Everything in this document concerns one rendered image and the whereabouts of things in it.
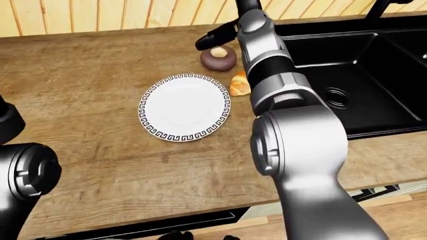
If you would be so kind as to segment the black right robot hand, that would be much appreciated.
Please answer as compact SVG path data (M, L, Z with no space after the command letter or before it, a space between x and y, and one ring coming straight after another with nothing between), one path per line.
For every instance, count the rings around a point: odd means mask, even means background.
M225 45L230 41L233 41L238 34L238 22L240 18L253 9L262 10L260 0L235 0L236 7L238 10L238 18L220 25L212 31L208 31L206 35L201 37L195 42L195 48L198 51L204 51L213 47L219 47Z

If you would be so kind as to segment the chocolate donut with cream centre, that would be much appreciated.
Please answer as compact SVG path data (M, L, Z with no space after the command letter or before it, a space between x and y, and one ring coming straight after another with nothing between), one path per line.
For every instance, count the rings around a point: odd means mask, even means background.
M236 65L236 52L227 45L213 47L201 52L201 64L210 71L229 71Z

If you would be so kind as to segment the golden croissant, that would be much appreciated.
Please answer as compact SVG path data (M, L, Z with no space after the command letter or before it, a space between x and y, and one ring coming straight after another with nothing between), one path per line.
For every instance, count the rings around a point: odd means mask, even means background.
M233 97L249 95L251 93L250 84L246 79L244 71L240 71L232 77L229 92Z

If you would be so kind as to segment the white plate with patterned rim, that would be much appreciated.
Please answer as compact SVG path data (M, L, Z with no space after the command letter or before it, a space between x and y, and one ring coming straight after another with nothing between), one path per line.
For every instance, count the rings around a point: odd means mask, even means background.
M218 130L231 111L219 81L197 73L171 75L141 96L138 118L151 135L165 141L195 141Z

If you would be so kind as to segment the black kitchen sink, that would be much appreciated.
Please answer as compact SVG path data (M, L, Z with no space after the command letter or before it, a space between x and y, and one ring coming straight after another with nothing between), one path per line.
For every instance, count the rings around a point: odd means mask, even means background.
M277 25L348 139L427 131L427 15Z

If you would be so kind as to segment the black sink faucet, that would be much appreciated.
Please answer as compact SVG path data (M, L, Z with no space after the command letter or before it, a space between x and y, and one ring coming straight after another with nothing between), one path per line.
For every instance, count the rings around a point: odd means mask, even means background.
M365 16L364 21L373 22L381 18L382 14L385 12L387 7L392 3L403 5L403 4L411 3L412 1L413 0L375 0L374 5Z

